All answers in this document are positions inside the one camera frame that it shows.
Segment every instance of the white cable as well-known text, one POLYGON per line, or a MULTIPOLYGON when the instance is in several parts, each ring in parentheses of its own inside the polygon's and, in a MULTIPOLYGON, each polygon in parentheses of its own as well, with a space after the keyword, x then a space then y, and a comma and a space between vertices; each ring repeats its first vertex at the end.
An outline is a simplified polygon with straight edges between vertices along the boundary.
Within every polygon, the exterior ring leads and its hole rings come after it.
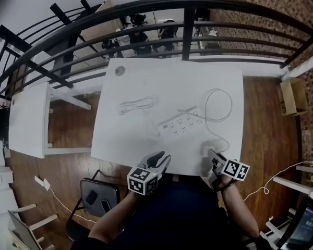
POLYGON ((285 172, 285 171, 288 170, 289 168, 292 168, 292 167, 297 166, 297 165, 302 164, 302 163, 313 163, 313 161, 303 161, 303 162, 299 162, 299 163, 297 163, 297 164, 291 165, 291 166, 287 167, 286 169, 284 169, 284 170, 278 172, 277 174, 275 174, 274 176, 272 176, 272 177, 269 179, 269 181, 266 182, 266 184, 265 184, 264 186, 260 187, 260 188, 259 188, 258 190, 256 190, 255 192, 252 192, 251 194, 248 194, 247 197, 244 199, 244 201, 245 201, 248 197, 250 197, 252 194, 257 193, 257 192, 260 191, 261 189, 264 189, 264 194, 269 194, 269 189, 268 189, 266 186, 267 186, 267 184, 268 184, 274 177, 276 177, 278 174, 280 174, 280 173, 282 173, 282 172, 285 172))
POLYGON ((147 96, 136 101, 127 101, 119 105, 118 114, 125 115, 134 109, 145 109, 154 106, 158 102, 157 97, 147 96))
POLYGON ((180 109, 178 110, 178 112, 186 113, 186 114, 191 115, 191 116, 194 116, 194 117, 196 117, 196 118, 204 119, 208 131, 209 131, 212 135, 214 135, 214 136, 218 137, 219 139, 223 140, 224 142, 226 142, 227 148, 226 148, 225 150, 223 150, 223 151, 219 151, 219 153, 222 153, 222 152, 225 152, 225 151, 227 151, 227 150, 229 149, 230 143, 229 143, 224 137, 221 137, 220 135, 215 134, 214 132, 212 132, 212 131, 210 130, 209 125, 208 125, 208 121, 209 121, 209 122, 222 122, 222 121, 224 121, 225 119, 227 119, 227 118, 230 116, 230 114, 231 114, 231 112, 232 112, 232 109, 233 109, 233 100, 232 100, 231 96, 229 95, 229 93, 226 92, 226 91, 224 91, 224 90, 222 90, 222 89, 215 88, 215 89, 211 89, 211 90, 210 90, 210 93, 209 93, 209 95, 208 95, 208 98, 207 98, 207 100, 206 100, 206 102, 205 102, 205 107, 204 107, 204 115, 205 115, 205 117, 196 116, 196 115, 194 115, 194 114, 192 114, 192 113, 189 113, 188 111, 180 110, 180 109), (222 117, 222 118, 220 118, 220 119, 208 118, 208 117, 207 117, 208 101, 209 101, 211 95, 214 94, 214 93, 217 92, 217 91, 220 91, 220 92, 225 93, 225 94, 230 98, 230 101, 231 101, 230 111, 226 114, 225 117, 222 117))
MULTIPOLYGON (((68 211, 70 211, 71 213, 73 213, 72 210, 70 210, 68 207, 64 206, 64 204, 63 204, 63 203, 59 200, 59 198, 54 194, 52 188, 50 187, 49 189, 50 189, 51 192, 53 193, 54 197, 58 200, 58 202, 59 202, 63 207, 65 207, 68 211)), ((90 221, 90 222, 96 223, 94 220, 85 219, 84 217, 82 217, 82 216, 80 216, 80 215, 77 215, 77 214, 74 214, 74 215, 77 216, 77 217, 79 217, 79 218, 82 218, 82 219, 84 219, 84 220, 86 220, 86 221, 90 221)))

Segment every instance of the white desk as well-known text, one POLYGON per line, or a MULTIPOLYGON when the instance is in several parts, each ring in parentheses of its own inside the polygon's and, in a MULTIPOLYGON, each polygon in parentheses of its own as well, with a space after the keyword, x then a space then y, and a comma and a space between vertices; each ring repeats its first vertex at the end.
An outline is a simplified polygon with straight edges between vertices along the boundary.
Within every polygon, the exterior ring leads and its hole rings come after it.
MULTIPOLYGON (((229 142, 230 147, 224 155, 239 159, 244 114, 241 71, 173 59, 111 59, 95 121, 91 156, 136 166, 143 157, 157 151, 166 151, 172 155, 167 172, 206 176, 211 162, 208 159, 202 160, 202 147, 215 145, 222 151, 227 145, 209 133, 205 124, 201 132, 172 143, 164 143, 156 134, 158 125, 177 115, 178 109, 198 106, 204 112, 207 93, 213 88, 229 93, 233 109, 226 120, 208 122, 208 125, 214 133, 229 142), (118 66, 126 69, 120 77, 115 75, 118 66), (145 110, 132 110, 125 115, 118 114, 122 102, 136 101, 147 96, 158 97, 157 105, 145 110)), ((217 92, 208 102, 208 117, 221 118, 229 109, 229 97, 217 92)))
POLYGON ((11 99, 8 141, 9 149, 44 158, 44 155, 89 152, 90 148, 52 148, 48 144, 51 95, 90 110, 91 106, 42 83, 11 99))
MULTIPOLYGON (((309 173, 313 173, 313 168, 311 167, 305 167, 305 166, 296 166, 297 170, 301 170, 304 172, 309 172, 309 173)), ((293 181, 289 181, 289 180, 285 180, 283 178, 280 177, 274 177, 273 178, 274 182, 277 182, 279 184, 282 184, 286 187, 292 188, 294 190, 300 191, 302 193, 307 194, 309 197, 311 197, 313 199, 313 187, 309 187, 306 185, 302 185, 300 183, 296 183, 293 181)))

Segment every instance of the table leg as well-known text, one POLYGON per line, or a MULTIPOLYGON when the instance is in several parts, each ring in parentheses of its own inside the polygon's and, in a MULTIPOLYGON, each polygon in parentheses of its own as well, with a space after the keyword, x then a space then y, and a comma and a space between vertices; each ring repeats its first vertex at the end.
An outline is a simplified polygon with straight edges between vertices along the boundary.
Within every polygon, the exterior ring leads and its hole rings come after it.
POLYGON ((44 226, 45 224, 48 224, 49 222, 51 222, 51 221, 53 221, 53 220, 55 220, 55 219, 57 219, 57 218, 58 218, 58 216, 57 216, 56 214, 54 214, 54 215, 52 215, 52 216, 50 216, 50 217, 48 217, 48 218, 46 218, 46 219, 43 219, 43 220, 40 221, 40 222, 37 222, 37 223, 35 223, 35 224, 29 226, 29 229, 30 229, 31 231, 33 231, 33 230, 35 230, 35 229, 38 229, 39 227, 44 226))
POLYGON ((47 148, 44 149, 45 155, 61 155, 61 154, 75 154, 75 153, 89 153, 90 147, 86 148, 47 148))
POLYGON ((50 245, 50 246, 48 246, 46 249, 44 249, 44 250, 52 250, 52 249, 54 249, 54 245, 52 244, 52 245, 50 245))
POLYGON ((278 236, 278 238, 282 238, 283 232, 281 232, 274 224, 272 224, 270 221, 266 222, 266 226, 278 236))
POLYGON ((57 96, 59 97, 61 100, 64 100, 68 103, 71 103, 73 105, 76 105, 78 107, 82 107, 84 109, 87 109, 87 110, 91 110, 92 106, 91 105, 88 105, 86 104, 85 102, 83 101, 80 101, 80 100, 77 100, 76 98, 70 96, 70 95, 67 95, 67 94, 63 94, 59 91, 57 91, 56 89, 53 89, 50 87, 50 90, 51 94, 53 94, 54 96, 57 96))
POLYGON ((283 178, 280 178, 280 177, 274 177, 273 178, 273 181, 274 182, 277 182, 277 183, 280 183, 286 187, 289 187, 289 188, 292 188, 294 190, 297 190, 297 191, 300 191, 302 193, 305 193, 305 194, 310 194, 312 188, 311 187, 308 187, 308 186, 305 186, 305 185, 302 185, 302 184, 299 184, 299 183, 296 183, 296 182, 293 182, 293 181, 289 181, 289 180, 285 180, 283 178))
POLYGON ((304 172, 313 173, 313 168, 306 167, 306 166, 296 166, 296 170, 301 170, 301 171, 304 171, 304 172))
POLYGON ((263 239, 266 239, 268 241, 268 243, 270 244, 271 248, 273 250, 278 250, 279 248, 263 233, 260 231, 260 236, 263 238, 263 239))
POLYGON ((29 209, 35 208, 35 207, 36 207, 36 204, 32 204, 32 205, 29 205, 29 206, 23 206, 23 207, 21 207, 19 209, 14 210, 13 212, 14 213, 20 213, 20 212, 23 212, 23 211, 26 211, 26 210, 29 210, 29 209))
POLYGON ((43 242, 43 241, 44 241, 44 237, 40 237, 39 239, 37 239, 38 243, 43 242))

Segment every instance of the wrist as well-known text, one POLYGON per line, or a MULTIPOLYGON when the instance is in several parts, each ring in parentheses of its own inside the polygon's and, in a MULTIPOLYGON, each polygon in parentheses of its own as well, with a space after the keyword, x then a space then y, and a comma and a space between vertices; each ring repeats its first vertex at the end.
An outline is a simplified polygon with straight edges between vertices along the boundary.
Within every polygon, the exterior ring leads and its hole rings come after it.
POLYGON ((234 183, 236 183, 237 180, 235 179, 232 179, 230 181, 227 181, 227 184, 224 184, 224 183, 220 183, 218 185, 218 191, 221 191, 221 193, 223 194, 224 193, 224 190, 228 190, 228 189, 232 189, 234 188, 235 186, 232 186, 234 183))
POLYGON ((218 185, 219 188, 223 188, 230 184, 232 178, 226 175, 221 175, 221 183, 218 185))
POLYGON ((231 191, 233 188, 235 188, 236 186, 235 186, 234 183, 235 183, 235 182, 233 182, 230 186, 228 186, 228 187, 222 189, 222 190, 221 190, 221 194, 223 195, 223 194, 225 194, 225 193, 228 193, 228 192, 231 191))

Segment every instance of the black railing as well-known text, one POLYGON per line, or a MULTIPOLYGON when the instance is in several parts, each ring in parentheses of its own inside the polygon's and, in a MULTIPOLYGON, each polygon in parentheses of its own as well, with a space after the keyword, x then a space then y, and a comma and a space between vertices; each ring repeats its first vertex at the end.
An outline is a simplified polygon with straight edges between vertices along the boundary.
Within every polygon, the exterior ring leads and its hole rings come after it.
MULTIPOLYGON (((5 88, 0 90, 0 95, 6 92, 5 97, 9 98, 14 93, 23 90, 23 88, 25 88, 29 84, 35 81, 38 81, 44 77, 49 77, 51 79, 50 81, 51 83, 53 82, 60 83, 60 85, 58 85, 57 88, 61 86, 67 86, 71 88, 73 84, 76 82, 88 80, 91 78, 101 77, 101 76, 104 76, 105 73, 102 72, 99 74, 95 74, 93 76, 86 76, 79 80, 70 81, 70 82, 67 81, 67 79, 78 74, 82 74, 91 70, 106 67, 109 62, 108 61, 102 62, 96 65, 89 66, 89 67, 76 70, 76 71, 73 71, 64 75, 60 75, 60 76, 56 75, 55 72, 62 70, 64 68, 71 67, 72 65, 85 62, 87 60, 94 59, 96 57, 113 54, 115 52, 125 51, 128 49, 134 49, 134 48, 138 48, 142 46, 153 46, 156 44, 160 45, 161 43, 181 43, 181 42, 183 43, 183 46, 182 46, 182 49, 180 50, 172 50, 172 51, 166 51, 166 52, 161 52, 161 53, 156 52, 156 53, 140 55, 138 57, 156 58, 156 57, 161 57, 161 56, 169 57, 172 55, 182 55, 182 60, 189 60, 190 54, 195 54, 195 53, 213 54, 213 55, 225 54, 225 53, 246 54, 246 55, 264 55, 264 56, 269 56, 269 57, 270 56, 278 57, 282 59, 280 59, 279 61, 279 60, 255 59, 255 58, 252 58, 252 59, 228 58, 228 59, 222 59, 222 61, 237 61, 237 62, 244 61, 244 62, 256 62, 256 63, 261 62, 261 63, 268 63, 268 64, 278 64, 280 65, 281 68, 284 68, 313 43, 313 29, 301 23, 300 21, 291 18, 290 16, 287 16, 273 9, 247 3, 247 2, 242 2, 242 1, 235 1, 235 0, 142 0, 142 1, 137 1, 137 2, 131 2, 131 3, 123 4, 123 5, 118 5, 118 6, 115 6, 115 7, 100 11, 100 12, 93 13, 93 14, 89 14, 81 19, 78 19, 72 23, 69 23, 68 25, 62 27, 61 29, 55 32, 52 32, 50 36, 43 39, 38 44, 33 45, 30 49, 26 50, 25 53, 22 54, 21 56, 15 53, 13 50, 9 49, 7 47, 7 43, 5 43, 3 46, 2 52, 9 51, 9 53, 15 56, 17 59, 15 62, 13 62, 13 64, 11 64, 7 69, 5 69, 2 75, 0 76, 0 85, 8 77, 13 75, 13 73, 16 70, 18 70, 21 66, 27 66, 29 67, 29 69, 27 69, 22 75, 18 75, 14 80, 11 80, 5 88), (81 44, 77 44, 72 47, 69 47, 61 51, 60 53, 57 53, 51 56, 50 58, 48 58, 47 60, 39 64, 35 64, 31 61, 31 59, 35 55, 40 53, 41 51, 49 49, 53 47, 54 45, 58 44, 60 41, 69 38, 71 35, 80 34, 81 31, 87 28, 90 28, 92 26, 95 26, 97 24, 101 24, 110 20, 126 17, 126 16, 133 15, 133 14, 141 14, 141 13, 146 13, 150 11, 175 9, 175 8, 184 9, 184 21, 183 22, 150 24, 146 26, 138 26, 138 27, 134 27, 131 29, 121 30, 118 32, 103 35, 95 39, 83 42, 81 44), (280 32, 280 31, 275 31, 272 29, 263 28, 263 27, 251 26, 251 25, 240 24, 240 23, 229 23, 229 22, 194 21, 196 8, 232 10, 232 11, 238 11, 242 13, 248 13, 248 14, 253 14, 253 15, 269 18, 269 19, 278 21, 280 23, 286 24, 288 26, 291 26, 297 30, 300 30, 308 34, 309 37, 306 41, 304 41, 303 39, 297 38, 290 34, 280 32), (74 51, 85 48, 85 47, 92 47, 92 45, 103 42, 105 40, 117 38, 123 35, 130 35, 136 32, 144 32, 144 31, 166 29, 166 28, 179 28, 179 27, 184 28, 183 37, 179 37, 179 38, 174 37, 174 38, 169 38, 169 39, 146 41, 146 42, 141 42, 141 43, 124 45, 124 46, 120 46, 120 47, 113 48, 113 49, 104 49, 99 52, 95 51, 95 53, 93 54, 83 56, 76 60, 66 62, 62 64, 61 66, 57 66, 56 68, 52 70, 46 70, 45 68, 43 68, 44 65, 56 60, 59 57, 65 56, 66 54, 73 53, 74 51), (288 40, 294 41, 299 44, 299 47, 293 47, 293 46, 289 46, 285 44, 273 43, 270 41, 255 40, 255 39, 248 39, 248 38, 241 38, 241 37, 235 38, 235 37, 217 37, 217 36, 192 36, 193 29, 200 28, 200 27, 218 27, 218 28, 223 27, 223 28, 245 29, 245 30, 250 30, 250 31, 268 33, 270 35, 280 36, 288 40), (192 42, 200 42, 200 41, 240 42, 240 43, 260 44, 260 45, 267 45, 267 46, 273 46, 273 47, 285 49, 293 53, 289 55, 289 54, 281 54, 278 52, 257 51, 257 50, 249 50, 249 49, 235 49, 235 48, 191 49, 192 42), (23 82, 17 88, 14 87, 14 84, 16 84, 17 81, 23 80, 28 74, 32 73, 33 71, 37 71, 41 75, 34 78, 31 81, 23 82)), ((221 61, 221 60, 220 59, 206 59, 205 61, 221 61)))
MULTIPOLYGON (((74 18, 74 17, 80 15, 84 8, 85 8, 85 7, 79 7, 79 8, 76 8, 76 9, 72 9, 72 10, 69 10, 69 11, 64 12, 64 14, 67 15, 67 17, 73 22, 73 21, 76 20, 76 18, 74 18)), ((33 44, 35 44, 36 42, 38 42, 40 39, 46 37, 47 35, 51 34, 52 32, 54 32, 54 31, 56 31, 56 30, 58 30, 58 29, 60 29, 60 28, 62 28, 62 27, 64 26, 64 24, 58 25, 58 26, 52 28, 51 30, 46 31, 46 32, 44 32, 44 33, 42 34, 42 31, 44 31, 44 30, 46 30, 46 29, 48 29, 48 28, 50 28, 50 27, 56 25, 57 23, 60 23, 60 22, 61 22, 60 19, 59 19, 59 20, 56 20, 56 19, 58 19, 58 16, 56 16, 56 15, 53 15, 53 16, 51 16, 51 17, 49 17, 49 18, 46 18, 46 19, 43 19, 43 20, 41 20, 41 21, 39 21, 39 22, 37 22, 37 23, 35 23, 35 24, 29 26, 28 28, 22 30, 21 32, 17 33, 16 36, 18 36, 19 38, 22 37, 21 41, 22 41, 22 43, 25 44, 24 47, 28 47, 28 45, 29 45, 28 48, 31 48, 31 46, 32 46, 33 44), (51 21, 51 20, 54 20, 54 21, 51 22, 51 23, 49 23, 49 24, 46 24, 46 25, 44 26, 44 23, 47 23, 47 22, 49 22, 49 21, 51 21), (28 31, 31 31, 31 30, 33 30, 34 28, 38 28, 38 29, 37 29, 36 31, 31 32, 31 33, 28 34, 28 35, 25 35, 26 33, 28 33, 28 31), (30 38, 32 38, 32 37, 33 37, 34 35, 36 35, 36 34, 38 34, 39 36, 36 37, 36 38, 33 38, 33 41, 31 41, 30 43, 28 43, 27 40, 30 39, 30 38)), ((4 43, 4 45, 3 45, 3 47, 2 47, 2 49, 1 49, 1 51, 0 51, 0 64, 1 64, 1 62, 4 62, 4 63, 5 63, 4 68, 3 68, 3 72, 6 70, 7 64, 8 64, 8 62, 9 62, 10 57, 11 57, 11 50, 8 50, 8 49, 9 49, 9 48, 8 48, 8 41, 9 41, 9 40, 6 38, 6 36, 7 36, 7 31, 6 31, 5 29, 6 29, 6 28, 5 28, 4 26, 1 26, 1 27, 0 27, 0 31, 4 30, 4 32, 5 32, 5 33, 3 33, 3 34, 0 34, 0 38, 2 38, 3 40, 5 40, 5 43, 4 43), (7 56, 7 58, 6 58, 5 60, 2 60, 5 52, 8 52, 8 56, 7 56)), ((25 78, 25 77, 18 77, 18 74, 17 74, 14 80, 13 80, 13 79, 9 79, 9 80, 8 80, 7 86, 13 87, 13 90, 14 90, 14 89, 15 89, 15 86, 16 86, 16 83, 17 83, 18 81, 24 79, 24 78, 25 78)), ((3 94, 3 91, 0 90, 0 97, 1 97, 1 98, 7 98, 7 97, 5 97, 5 96, 2 95, 2 94, 3 94)))

